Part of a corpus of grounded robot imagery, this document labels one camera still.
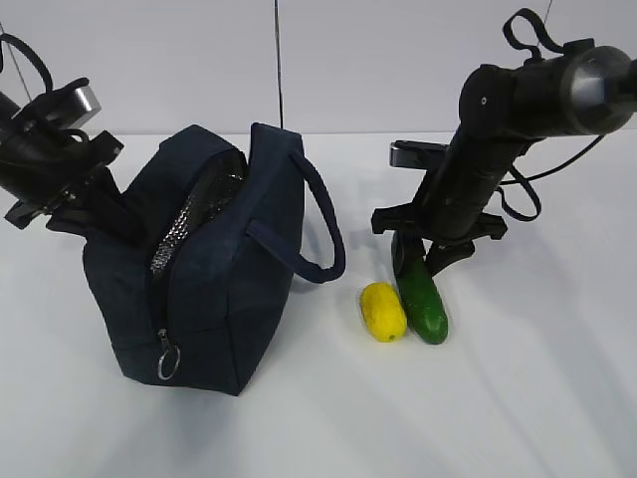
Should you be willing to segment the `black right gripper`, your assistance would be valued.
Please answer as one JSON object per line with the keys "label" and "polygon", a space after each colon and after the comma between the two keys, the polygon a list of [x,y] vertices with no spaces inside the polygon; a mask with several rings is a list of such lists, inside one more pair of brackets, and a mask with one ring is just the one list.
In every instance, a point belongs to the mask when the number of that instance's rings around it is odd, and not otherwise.
{"label": "black right gripper", "polygon": [[403,275],[411,264],[423,260],[426,250],[421,238],[440,244],[455,244],[431,245],[426,255],[425,267],[434,277],[475,253],[475,245],[469,241],[482,237],[501,240],[508,231],[501,216],[489,213],[480,213],[470,226],[458,228],[453,221],[426,221],[419,212],[414,204],[406,203],[377,208],[372,213],[371,228],[374,234],[383,234],[386,231],[406,232],[395,234],[396,275]]}

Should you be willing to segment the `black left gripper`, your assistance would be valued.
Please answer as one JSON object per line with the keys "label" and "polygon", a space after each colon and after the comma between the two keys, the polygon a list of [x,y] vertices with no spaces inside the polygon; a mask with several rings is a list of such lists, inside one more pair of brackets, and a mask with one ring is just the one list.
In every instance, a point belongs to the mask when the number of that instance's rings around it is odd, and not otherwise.
{"label": "black left gripper", "polygon": [[108,166],[123,144],[104,131],[92,139],[70,134],[15,133],[3,140],[3,189],[17,202],[5,219],[19,229],[51,215],[48,229],[89,237],[103,232],[127,245],[145,239],[142,219],[124,201]]}

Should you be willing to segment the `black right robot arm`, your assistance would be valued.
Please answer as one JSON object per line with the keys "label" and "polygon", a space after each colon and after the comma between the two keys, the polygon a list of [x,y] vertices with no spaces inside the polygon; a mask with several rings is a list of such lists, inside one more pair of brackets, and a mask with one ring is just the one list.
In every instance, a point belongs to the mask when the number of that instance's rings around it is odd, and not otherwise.
{"label": "black right robot arm", "polygon": [[636,112],[636,63],[621,50],[576,42],[556,58],[517,69],[483,65],[465,82],[460,124],[448,144],[396,140],[393,167],[422,169],[414,198],[372,214],[376,234],[391,231],[396,276],[423,262],[436,275],[471,257],[475,240],[500,240],[505,220],[485,208],[506,174],[530,184],[516,159],[550,137],[605,136]]}

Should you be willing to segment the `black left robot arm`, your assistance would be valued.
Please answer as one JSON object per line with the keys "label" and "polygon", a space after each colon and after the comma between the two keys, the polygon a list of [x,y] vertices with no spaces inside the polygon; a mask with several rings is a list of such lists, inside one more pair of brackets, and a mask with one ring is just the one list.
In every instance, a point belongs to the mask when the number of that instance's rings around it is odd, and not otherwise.
{"label": "black left robot arm", "polygon": [[123,200],[108,166],[123,150],[112,134],[90,138],[62,129],[32,102],[19,109],[1,97],[1,188],[17,202],[5,219],[23,230],[40,216],[54,232],[86,237],[102,231],[136,245],[142,220]]}

